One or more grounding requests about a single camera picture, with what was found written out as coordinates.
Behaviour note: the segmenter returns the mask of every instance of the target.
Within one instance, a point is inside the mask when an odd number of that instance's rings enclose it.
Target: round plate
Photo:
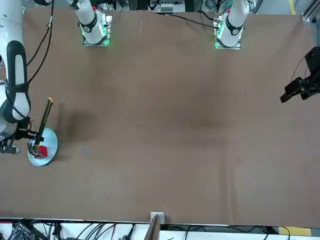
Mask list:
[[[58,138],[54,131],[50,128],[45,128],[42,133],[44,141],[40,142],[41,146],[47,147],[48,156],[45,158],[35,158],[28,152],[30,162],[35,166],[45,166],[49,164],[55,157],[58,151]],[[31,140],[30,143],[34,145],[35,140]]]

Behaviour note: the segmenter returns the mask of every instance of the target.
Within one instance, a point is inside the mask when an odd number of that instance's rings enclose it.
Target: brown table surface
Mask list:
[[[49,9],[23,20],[29,59]],[[45,167],[23,140],[1,155],[0,215],[319,227],[320,98],[280,102],[314,45],[301,16],[249,15],[242,50],[216,50],[211,29],[173,16],[113,21],[109,47],[84,47],[75,14],[55,10],[29,94],[37,126],[54,99],[59,152]]]

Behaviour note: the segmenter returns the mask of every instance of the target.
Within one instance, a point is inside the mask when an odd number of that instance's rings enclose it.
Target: metal bracket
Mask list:
[[[157,215],[158,215],[158,221],[160,222],[160,224],[165,224],[165,213],[164,212],[157,212],[157,211],[151,212],[150,222],[152,222],[154,217]]]
[[[310,19],[308,17],[304,18],[304,13],[301,13],[301,17],[302,17],[302,22],[304,24],[309,24],[310,23]]]

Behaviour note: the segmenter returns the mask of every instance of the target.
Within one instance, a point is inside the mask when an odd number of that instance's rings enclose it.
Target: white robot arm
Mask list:
[[[93,10],[90,0],[66,0],[69,6],[74,10],[82,34],[89,44],[98,44],[106,33],[103,26],[106,22],[106,16],[99,10]]]
[[[0,81],[0,141],[12,136],[30,112],[21,0],[1,0],[0,56],[6,80]]]
[[[222,16],[223,27],[217,36],[223,45],[234,47],[238,43],[249,11],[248,0],[233,0],[230,12]]]
[[[52,3],[50,0],[34,1],[45,6]],[[105,15],[94,11],[90,0],[67,2],[79,19],[86,41],[98,44],[106,36],[106,32],[102,30]],[[28,145],[28,151],[38,158],[43,157],[38,149],[40,142],[45,140],[43,133],[53,101],[48,99],[38,132],[30,130],[28,115],[31,103],[23,44],[22,11],[22,0],[0,0],[0,66],[4,64],[6,68],[6,80],[0,80],[0,153],[18,154],[20,149],[12,143],[25,138],[34,141],[32,145]]]

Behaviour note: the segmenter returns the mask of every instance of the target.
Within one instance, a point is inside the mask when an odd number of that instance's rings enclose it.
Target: yellow floor marking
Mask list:
[[[291,14],[296,14],[295,6],[294,6],[294,0],[288,0]]]
[[[291,235],[298,235],[298,236],[311,236],[311,229],[310,228],[301,228],[301,227],[286,227]],[[279,234],[288,235],[288,230],[284,227],[279,227]]]

